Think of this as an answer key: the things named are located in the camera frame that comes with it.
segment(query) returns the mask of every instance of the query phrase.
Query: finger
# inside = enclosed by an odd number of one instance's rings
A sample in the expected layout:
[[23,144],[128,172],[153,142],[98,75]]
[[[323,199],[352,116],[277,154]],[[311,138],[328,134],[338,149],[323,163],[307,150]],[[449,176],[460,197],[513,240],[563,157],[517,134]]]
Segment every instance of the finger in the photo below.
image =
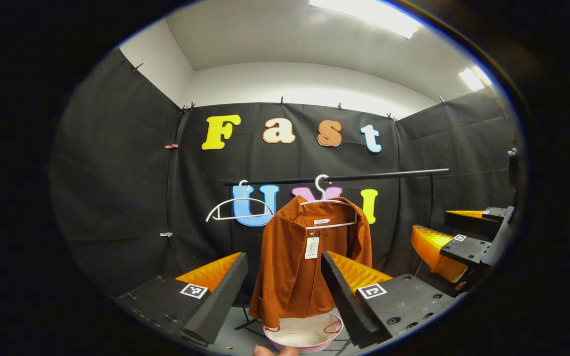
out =
[[265,347],[254,345],[252,356],[274,356],[274,354]]
[[285,347],[285,349],[283,349],[283,351],[281,351],[280,354],[278,354],[278,356],[298,356],[298,354],[300,354],[300,352],[298,351],[297,348],[295,347]]

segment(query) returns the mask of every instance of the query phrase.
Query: floor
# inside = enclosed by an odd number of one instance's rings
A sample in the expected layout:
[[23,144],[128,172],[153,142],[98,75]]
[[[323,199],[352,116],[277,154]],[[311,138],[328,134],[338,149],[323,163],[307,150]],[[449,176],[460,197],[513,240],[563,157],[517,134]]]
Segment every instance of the floor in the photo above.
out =
[[[337,309],[334,309],[332,313],[340,315]],[[231,308],[228,317],[226,317],[224,321],[224,325],[219,331],[219,336],[217,336],[215,343],[208,345],[208,349],[225,356],[251,356],[254,345],[260,345],[267,347],[277,355],[278,350],[274,348],[274,345],[272,345],[270,340],[263,334],[260,322],[254,322],[247,327],[235,330],[235,327],[246,323],[247,320],[243,309],[237,307]],[[353,346],[351,343],[346,345],[348,340],[349,334],[346,332],[346,328],[343,328],[325,350],[315,352],[314,355],[348,356],[363,350]]]

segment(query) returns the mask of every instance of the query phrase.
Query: ceiling light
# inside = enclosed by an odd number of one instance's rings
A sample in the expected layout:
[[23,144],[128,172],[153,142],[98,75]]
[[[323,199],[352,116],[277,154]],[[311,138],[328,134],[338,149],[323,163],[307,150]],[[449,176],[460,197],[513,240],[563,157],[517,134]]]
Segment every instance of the ceiling light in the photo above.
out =
[[409,39],[421,24],[390,4],[378,0],[309,0],[310,6],[350,14]]
[[491,80],[485,74],[481,68],[473,66],[472,68],[466,68],[463,72],[459,73],[459,77],[468,84],[472,91],[484,88],[491,84]]

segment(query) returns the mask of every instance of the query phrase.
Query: shirt label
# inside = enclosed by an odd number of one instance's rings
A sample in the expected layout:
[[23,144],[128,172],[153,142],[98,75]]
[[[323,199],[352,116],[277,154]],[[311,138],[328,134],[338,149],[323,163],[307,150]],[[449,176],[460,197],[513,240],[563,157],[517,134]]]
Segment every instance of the shirt label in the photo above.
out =
[[318,258],[318,240],[319,237],[308,237],[307,238],[307,250],[305,250],[305,259],[317,259]]

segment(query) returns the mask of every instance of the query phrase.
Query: white hanger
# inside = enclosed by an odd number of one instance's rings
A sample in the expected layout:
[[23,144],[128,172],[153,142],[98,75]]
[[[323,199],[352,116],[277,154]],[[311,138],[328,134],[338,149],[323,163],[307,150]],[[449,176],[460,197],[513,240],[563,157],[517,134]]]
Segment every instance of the white hanger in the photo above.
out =
[[[247,180],[242,180],[239,182],[239,187],[243,184],[243,183],[247,183]],[[249,191],[249,185],[247,186],[247,189],[243,191],[243,198],[235,198],[235,199],[230,199],[230,200],[226,200],[226,201],[222,201],[221,203],[219,203],[216,207],[214,207],[212,210],[210,210],[210,214],[208,214],[208,216],[206,217],[206,222],[208,222],[208,219],[210,219],[210,216],[215,212],[215,210],[217,210],[217,216],[212,217],[215,220],[231,220],[231,219],[241,219],[244,217],[255,217],[255,216],[266,216],[268,214],[267,210],[270,210],[270,213],[272,215],[274,215],[274,211],[272,211],[272,208],[267,205],[267,203],[265,203],[265,201],[262,200],[258,200],[258,199],[254,199],[254,198],[246,198],[245,194],[247,193],[247,191]],[[265,210],[263,214],[258,214],[255,216],[233,216],[233,217],[220,217],[220,211],[219,208],[226,204],[229,203],[231,201],[235,201],[235,200],[253,200],[253,201],[258,201],[259,203],[262,203],[263,205],[265,205]]]
[[[344,201],[326,199],[325,198],[326,197],[325,191],[319,185],[319,181],[321,180],[321,178],[329,178],[329,176],[327,176],[326,174],[321,174],[318,177],[316,177],[316,189],[321,191],[321,193],[322,193],[321,198],[319,200],[305,201],[305,203],[300,203],[300,205],[307,205],[307,204],[313,204],[313,203],[334,203],[334,204],[348,205],[349,207],[351,207],[351,205],[349,203],[344,203]],[[335,225],[310,226],[310,227],[306,227],[305,229],[306,230],[319,230],[321,228],[354,225],[357,223],[357,220],[358,220],[358,213],[355,211],[355,209],[353,209],[353,222],[351,222],[351,223],[346,222],[346,223],[336,223]]]

